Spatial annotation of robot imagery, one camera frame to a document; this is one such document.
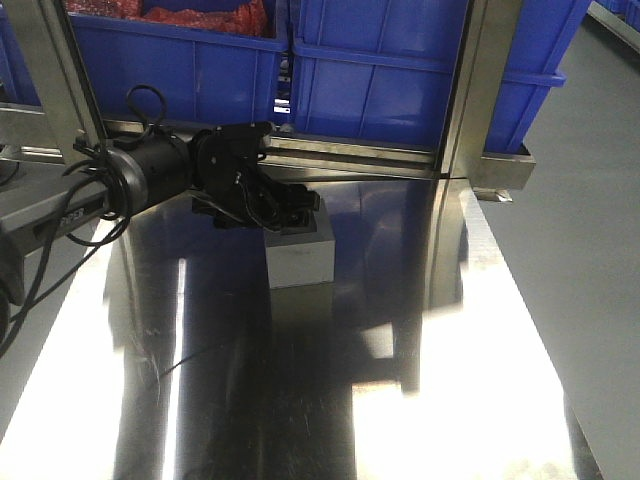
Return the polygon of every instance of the reflective steel surface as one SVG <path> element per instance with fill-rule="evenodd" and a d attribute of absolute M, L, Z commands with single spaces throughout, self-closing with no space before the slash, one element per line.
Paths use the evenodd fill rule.
<path fill-rule="evenodd" d="M 561 385 L 466 181 L 311 186 L 333 284 L 270 292 L 262 232 L 183 197 L 88 262 L 0 478 L 577 479 Z"/>

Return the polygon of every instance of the red netting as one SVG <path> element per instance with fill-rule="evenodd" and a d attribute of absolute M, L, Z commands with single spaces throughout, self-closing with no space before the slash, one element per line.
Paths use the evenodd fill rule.
<path fill-rule="evenodd" d="M 67 0 L 67 11 L 104 17 L 136 17 L 142 14 L 142 0 Z"/>
<path fill-rule="evenodd" d="M 142 0 L 67 0 L 67 10 L 253 36 L 266 34 L 268 24 L 262 0 L 251 0 L 233 12 L 199 12 L 190 9 L 172 12 L 154 7 L 141 16 Z"/>

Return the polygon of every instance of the gray box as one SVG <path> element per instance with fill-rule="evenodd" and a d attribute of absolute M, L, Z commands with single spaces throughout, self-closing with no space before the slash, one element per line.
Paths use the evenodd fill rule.
<path fill-rule="evenodd" d="M 271 288 L 333 282 L 336 241 L 324 201 L 314 217 L 315 232 L 283 235 L 265 231 Z"/>

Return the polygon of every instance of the blue bin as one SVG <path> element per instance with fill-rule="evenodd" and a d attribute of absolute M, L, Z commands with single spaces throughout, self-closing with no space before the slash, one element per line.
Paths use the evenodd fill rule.
<path fill-rule="evenodd" d="M 436 148 L 452 84 L 450 65 L 412 57 L 294 44 L 298 131 Z M 504 76 L 486 149 L 515 153 L 560 73 Z"/>
<path fill-rule="evenodd" d="M 145 9 L 211 8 L 204 0 L 147 0 Z M 246 0 L 226 0 L 232 10 Z M 265 2 L 267 12 L 273 2 Z M 243 123 L 274 119 L 282 53 L 288 48 L 287 8 L 279 1 L 275 38 L 258 38 L 194 28 L 72 14 L 71 23 L 87 73 L 103 113 L 128 115 L 125 96 L 147 83 L 167 98 L 167 118 L 203 123 Z M 6 14 L 0 9 L 0 79 L 11 102 L 38 105 Z M 155 111 L 151 96 L 137 99 Z"/>
<path fill-rule="evenodd" d="M 591 0 L 525 0 L 508 70 L 553 74 Z M 428 58 L 453 65 L 467 0 L 301 0 L 308 45 Z"/>
<path fill-rule="evenodd" d="M 640 1 L 639 0 L 629 0 L 629 5 L 627 6 L 627 17 L 626 21 L 629 25 L 640 32 Z"/>
<path fill-rule="evenodd" d="M 625 13 L 629 0 L 596 0 L 600 5 L 617 15 Z"/>

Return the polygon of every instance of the black robotic arm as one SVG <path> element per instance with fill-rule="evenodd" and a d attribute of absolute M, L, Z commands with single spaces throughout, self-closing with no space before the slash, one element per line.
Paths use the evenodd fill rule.
<path fill-rule="evenodd" d="M 106 148 L 77 145 L 88 159 L 59 180 L 0 195 L 0 358 L 29 310 L 73 273 L 38 296 L 56 238 L 67 235 L 94 247 L 82 264 L 97 248 L 116 240 L 132 216 L 185 191 L 193 196 L 193 211 L 213 216 L 220 228 L 281 231 L 307 226 L 319 196 L 304 185 L 276 182 L 258 168 L 271 130 L 267 122 L 219 126 L 201 130 L 187 143 L 156 126 L 142 136 L 114 138 Z M 72 235 L 97 217 L 118 220 L 103 241 Z M 39 248 L 36 278 L 25 293 L 24 257 Z M 21 306 L 12 318 L 9 304 Z"/>

